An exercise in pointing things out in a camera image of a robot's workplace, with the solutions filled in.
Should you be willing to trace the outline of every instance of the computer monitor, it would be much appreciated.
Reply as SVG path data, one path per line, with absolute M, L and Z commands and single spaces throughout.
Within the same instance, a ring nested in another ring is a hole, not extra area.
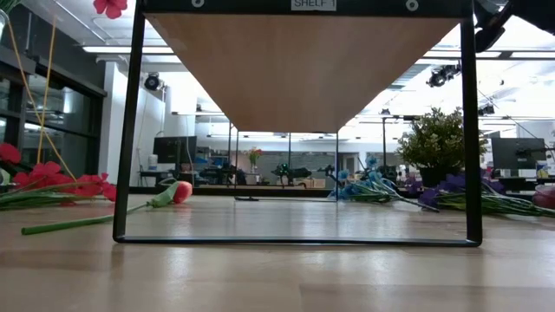
M 158 155 L 159 164 L 193 163 L 197 155 L 197 137 L 154 138 L 153 153 Z
M 495 169 L 536 169 L 546 160 L 544 139 L 492 139 Z

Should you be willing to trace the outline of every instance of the blue flower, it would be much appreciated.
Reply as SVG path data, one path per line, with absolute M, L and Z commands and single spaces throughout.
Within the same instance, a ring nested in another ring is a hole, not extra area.
M 437 208 L 437 196 L 440 194 L 435 189 L 426 189 L 424 193 L 418 198 L 418 202 L 430 207 Z

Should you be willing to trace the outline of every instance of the shelf label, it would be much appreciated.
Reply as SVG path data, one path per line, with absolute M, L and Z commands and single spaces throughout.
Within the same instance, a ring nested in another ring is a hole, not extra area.
M 291 10 L 336 11 L 337 0 L 291 0 Z

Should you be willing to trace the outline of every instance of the green stem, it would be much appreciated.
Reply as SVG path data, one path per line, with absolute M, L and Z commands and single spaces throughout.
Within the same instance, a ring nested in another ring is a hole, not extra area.
M 139 210 L 140 208 L 146 207 L 148 204 L 142 204 L 135 206 L 133 208 L 127 209 L 127 213 L 132 213 L 134 211 Z M 109 222 L 114 220 L 114 215 L 96 217 L 96 218 L 84 218 L 80 220 L 68 221 L 68 222 L 60 222 L 54 224 L 46 224 L 46 225 L 38 225 L 38 226 L 31 226 L 31 227 L 24 227 L 21 229 L 21 233 L 23 235 L 34 235 L 40 234 L 50 231 L 59 231 L 59 230 L 66 230 L 66 229 L 73 229 L 80 226 L 86 226 L 91 224 L 101 224 L 105 222 Z

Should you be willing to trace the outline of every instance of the screw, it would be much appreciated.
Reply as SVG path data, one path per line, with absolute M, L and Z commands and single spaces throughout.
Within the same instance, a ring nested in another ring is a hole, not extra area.
M 193 7 L 200 8 L 205 5 L 205 0 L 192 0 Z
M 407 1 L 407 9 L 411 12 L 418 10 L 418 1 L 416 0 L 408 0 Z

